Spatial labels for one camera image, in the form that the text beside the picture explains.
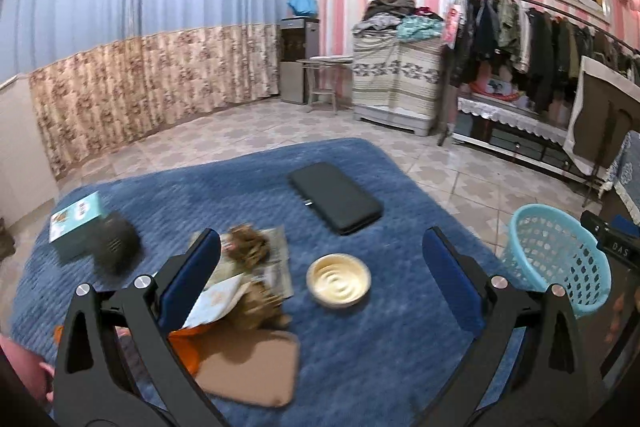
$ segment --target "box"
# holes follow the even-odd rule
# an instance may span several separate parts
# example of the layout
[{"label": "box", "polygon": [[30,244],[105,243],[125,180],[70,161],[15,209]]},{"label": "box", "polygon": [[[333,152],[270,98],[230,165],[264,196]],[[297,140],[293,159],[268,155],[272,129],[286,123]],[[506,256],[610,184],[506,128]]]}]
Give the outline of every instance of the box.
[{"label": "box", "polygon": [[89,253],[105,215],[94,192],[51,216],[49,242],[62,263]]}]

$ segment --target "floral curtain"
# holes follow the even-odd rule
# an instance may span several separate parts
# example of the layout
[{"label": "floral curtain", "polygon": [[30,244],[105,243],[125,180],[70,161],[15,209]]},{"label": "floral curtain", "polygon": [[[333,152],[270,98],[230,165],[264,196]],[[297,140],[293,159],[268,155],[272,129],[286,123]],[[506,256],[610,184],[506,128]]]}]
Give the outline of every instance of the floral curtain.
[{"label": "floral curtain", "polygon": [[217,26],[135,37],[30,74],[56,176],[162,124],[277,93],[278,27]]}]

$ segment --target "white wall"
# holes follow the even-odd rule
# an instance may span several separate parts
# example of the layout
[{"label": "white wall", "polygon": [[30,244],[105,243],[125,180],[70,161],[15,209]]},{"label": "white wall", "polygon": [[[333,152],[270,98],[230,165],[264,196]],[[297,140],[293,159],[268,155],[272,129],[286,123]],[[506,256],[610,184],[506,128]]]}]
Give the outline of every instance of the white wall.
[{"label": "white wall", "polygon": [[0,85],[0,216],[9,227],[57,196],[29,84],[19,75]]}]

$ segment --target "metal screw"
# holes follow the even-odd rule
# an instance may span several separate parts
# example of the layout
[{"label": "metal screw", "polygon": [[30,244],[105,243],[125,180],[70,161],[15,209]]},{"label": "metal screw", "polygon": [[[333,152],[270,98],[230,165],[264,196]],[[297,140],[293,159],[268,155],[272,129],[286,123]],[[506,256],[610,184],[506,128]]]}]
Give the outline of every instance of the metal screw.
[{"label": "metal screw", "polygon": [[91,286],[89,286],[87,283],[83,283],[79,285],[78,288],[76,288],[76,295],[78,297],[84,297],[85,295],[87,295],[87,293],[89,293],[90,289]]},{"label": "metal screw", "polygon": [[148,275],[141,275],[140,277],[136,277],[136,280],[133,282],[136,288],[147,288],[151,284],[151,277]]},{"label": "metal screw", "polygon": [[509,285],[507,279],[505,279],[502,275],[494,275],[491,277],[491,286],[494,288],[498,288],[498,290],[504,290]]},{"label": "metal screw", "polygon": [[565,289],[559,284],[554,284],[553,286],[551,286],[551,293],[553,293],[553,295],[555,295],[556,297],[564,297],[566,295]]}]

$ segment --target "small table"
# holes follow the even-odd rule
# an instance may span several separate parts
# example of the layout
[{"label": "small table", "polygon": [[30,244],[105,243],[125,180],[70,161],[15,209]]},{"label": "small table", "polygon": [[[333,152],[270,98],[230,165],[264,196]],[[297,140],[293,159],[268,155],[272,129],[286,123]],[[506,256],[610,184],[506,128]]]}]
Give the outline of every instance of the small table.
[{"label": "small table", "polygon": [[331,87],[329,88],[321,88],[319,87],[319,78],[318,71],[325,70],[329,68],[349,68],[350,64],[353,63],[353,57],[351,55],[332,55],[329,57],[311,57],[311,58],[302,58],[298,60],[300,64],[302,64],[302,69],[306,70],[308,73],[306,75],[306,81],[308,86],[308,111],[311,112],[313,110],[314,105],[314,95],[328,94],[331,96],[331,102],[334,107],[334,114],[338,113],[338,105],[335,96],[335,84],[336,81],[334,78],[331,79]]}]

